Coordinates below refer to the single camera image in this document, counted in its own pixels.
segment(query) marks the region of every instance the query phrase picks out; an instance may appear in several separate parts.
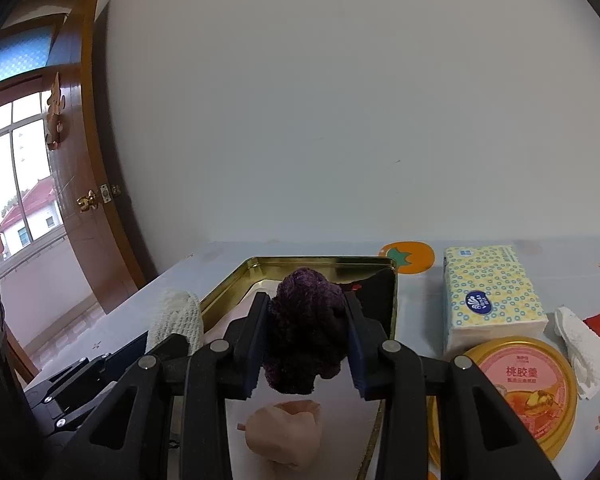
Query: door knob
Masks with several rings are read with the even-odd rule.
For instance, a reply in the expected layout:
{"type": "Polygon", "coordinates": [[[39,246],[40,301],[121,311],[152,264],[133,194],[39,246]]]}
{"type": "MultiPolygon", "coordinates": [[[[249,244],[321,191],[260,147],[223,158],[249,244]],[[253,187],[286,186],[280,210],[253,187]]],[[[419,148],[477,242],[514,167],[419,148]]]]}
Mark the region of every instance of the door knob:
{"type": "Polygon", "coordinates": [[[94,209],[98,208],[98,197],[92,189],[89,190],[87,196],[81,196],[78,200],[76,200],[76,202],[80,207],[81,213],[86,213],[92,207],[94,209]]]}

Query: white textured towel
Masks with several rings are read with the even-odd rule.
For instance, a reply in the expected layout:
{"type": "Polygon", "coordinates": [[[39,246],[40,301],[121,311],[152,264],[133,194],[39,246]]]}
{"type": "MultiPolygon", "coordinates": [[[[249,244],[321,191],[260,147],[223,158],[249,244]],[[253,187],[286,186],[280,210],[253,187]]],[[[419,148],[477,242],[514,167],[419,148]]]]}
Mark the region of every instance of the white textured towel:
{"type": "Polygon", "coordinates": [[[156,320],[149,329],[146,350],[171,334],[182,334],[189,341],[191,355],[202,347],[204,331],[198,297],[183,290],[170,290],[162,297],[156,320]]]}
{"type": "Polygon", "coordinates": [[[555,333],[567,344],[581,399],[592,399],[600,389],[600,338],[571,310],[555,310],[555,333]]]}

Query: blue oval logo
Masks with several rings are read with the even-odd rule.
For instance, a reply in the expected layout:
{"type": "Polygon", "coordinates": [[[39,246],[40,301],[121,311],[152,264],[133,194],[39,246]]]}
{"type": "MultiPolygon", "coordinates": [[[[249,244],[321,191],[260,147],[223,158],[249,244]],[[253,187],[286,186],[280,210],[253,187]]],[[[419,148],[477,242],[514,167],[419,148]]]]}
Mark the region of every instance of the blue oval logo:
{"type": "Polygon", "coordinates": [[[476,314],[484,316],[491,312],[491,301],[487,295],[481,290],[472,290],[464,298],[466,306],[468,306],[476,314]]]}

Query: silver screw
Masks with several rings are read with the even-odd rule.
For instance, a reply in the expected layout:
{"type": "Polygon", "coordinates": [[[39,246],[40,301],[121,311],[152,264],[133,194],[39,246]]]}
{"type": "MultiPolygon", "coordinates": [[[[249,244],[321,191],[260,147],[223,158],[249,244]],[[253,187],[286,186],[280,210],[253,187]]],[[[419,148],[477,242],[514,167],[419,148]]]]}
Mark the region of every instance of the silver screw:
{"type": "Polygon", "coordinates": [[[382,342],[382,350],[385,352],[395,353],[399,352],[401,348],[402,345],[393,339],[387,339],[386,341],[382,342]]]}
{"type": "Polygon", "coordinates": [[[462,370],[467,370],[467,368],[471,368],[473,363],[466,355],[459,355],[454,359],[454,364],[462,370]]]}
{"type": "Polygon", "coordinates": [[[148,370],[149,368],[153,368],[158,360],[152,355],[143,355],[138,359],[138,366],[143,370],[148,370]]]}
{"type": "Polygon", "coordinates": [[[224,339],[216,339],[211,343],[211,345],[209,345],[209,348],[211,348],[212,352],[220,353],[229,349],[229,343],[224,339]]]}

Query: door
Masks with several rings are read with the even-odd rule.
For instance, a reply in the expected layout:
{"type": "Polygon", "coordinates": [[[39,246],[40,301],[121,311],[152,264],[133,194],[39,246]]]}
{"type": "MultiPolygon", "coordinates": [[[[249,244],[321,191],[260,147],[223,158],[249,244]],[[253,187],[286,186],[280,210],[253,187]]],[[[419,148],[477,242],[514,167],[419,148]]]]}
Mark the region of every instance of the door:
{"type": "Polygon", "coordinates": [[[69,241],[93,294],[110,312],[146,282],[106,187],[91,79],[96,3],[76,1],[49,54],[46,142],[69,241]]]}

